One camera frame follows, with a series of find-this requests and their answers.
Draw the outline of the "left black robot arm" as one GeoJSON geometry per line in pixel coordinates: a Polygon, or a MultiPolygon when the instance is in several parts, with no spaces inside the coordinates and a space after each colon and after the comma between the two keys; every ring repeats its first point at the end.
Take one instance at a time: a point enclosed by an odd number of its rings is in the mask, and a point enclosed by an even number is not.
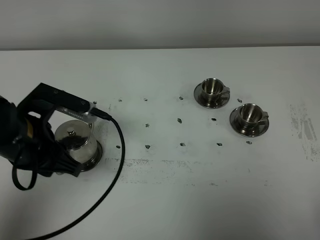
{"type": "Polygon", "coordinates": [[[0,155],[11,162],[14,181],[18,170],[31,171],[32,180],[38,174],[80,174],[80,163],[55,140],[49,124],[59,108],[83,114],[89,102],[69,93],[31,93],[19,105],[0,99],[0,155]]]}

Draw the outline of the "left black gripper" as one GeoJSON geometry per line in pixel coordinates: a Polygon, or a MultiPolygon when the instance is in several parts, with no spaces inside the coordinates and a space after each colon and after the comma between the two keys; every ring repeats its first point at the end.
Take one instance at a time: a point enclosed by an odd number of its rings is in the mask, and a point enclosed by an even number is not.
{"type": "Polygon", "coordinates": [[[17,115],[26,124],[18,145],[13,167],[32,171],[50,177],[53,173],[69,174],[78,177],[81,163],[74,160],[55,140],[49,119],[56,110],[56,105],[48,102],[21,102],[17,115]]]}

